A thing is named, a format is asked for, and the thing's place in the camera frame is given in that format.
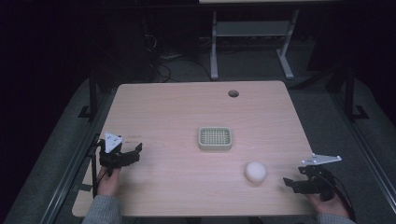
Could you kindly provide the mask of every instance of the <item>hand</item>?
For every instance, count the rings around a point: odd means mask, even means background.
[[[350,218],[341,199],[336,194],[334,194],[334,197],[327,202],[322,202],[317,194],[305,194],[305,197],[312,203],[312,205],[314,205],[318,213]]]
[[[98,181],[100,181],[98,186],[98,195],[115,196],[120,187],[121,169],[114,169],[111,177],[108,176],[106,170],[107,168],[102,166],[97,177]]]

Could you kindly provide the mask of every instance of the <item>gray sleeve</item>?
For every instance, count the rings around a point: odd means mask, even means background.
[[[82,223],[121,223],[121,206],[119,200],[111,196],[97,195],[93,199],[90,210]]]
[[[318,214],[318,223],[320,224],[355,224],[346,217],[339,217],[331,214]]]

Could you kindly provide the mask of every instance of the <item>hole in table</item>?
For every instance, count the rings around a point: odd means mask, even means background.
[[[234,91],[234,90],[228,91],[228,95],[233,97],[233,98],[238,97],[239,96],[239,91]]]

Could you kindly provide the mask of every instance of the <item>white ball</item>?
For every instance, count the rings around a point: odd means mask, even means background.
[[[261,183],[266,175],[265,166],[259,161],[250,162],[245,170],[247,179],[256,184]]]

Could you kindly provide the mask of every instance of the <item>gray carpet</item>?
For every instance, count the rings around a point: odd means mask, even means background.
[[[309,61],[313,43],[295,42],[290,46],[288,59],[296,78],[286,80],[274,51],[274,45],[250,49],[234,54],[220,54],[219,81],[236,80],[282,80],[292,86],[309,78],[305,68]],[[200,55],[198,61],[180,58],[164,63],[172,71],[169,81],[209,81],[206,71],[210,71],[208,52]],[[160,71],[166,76],[167,70]],[[381,188],[361,151],[349,121],[339,108],[336,100],[343,96],[330,95],[325,91],[326,78],[303,91],[290,91],[297,114],[303,124],[306,136],[317,154],[339,155],[342,161],[327,164],[332,173],[346,186],[354,204],[358,223],[396,223],[396,215],[389,206]],[[370,119],[358,120],[354,127],[361,130],[389,181],[396,184],[396,130],[376,104],[370,91],[360,82],[356,83],[356,104],[362,105]],[[34,170],[26,181],[21,194],[12,207],[6,223],[39,223],[46,214],[48,204],[61,183],[65,170],[76,153],[76,148],[87,148],[95,133],[101,132],[106,113],[111,106],[115,92],[100,93],[100,104],[94,122],[78,118],[80,109],[89,102],[88,82],[81,85],[69,106],[64,111],[52,136],[43,149]],[[88,169],[85,160],[76,173],[74,185],[64,195],[55,223],[79,223],[71,209],[77,196],[76,186]],[[314,217],[262,217],[263,223],[316,223]],[[126,217],[123,223],[186,223],[184,218]],[[248,223],[246,217],[206,217],[202,223]]]

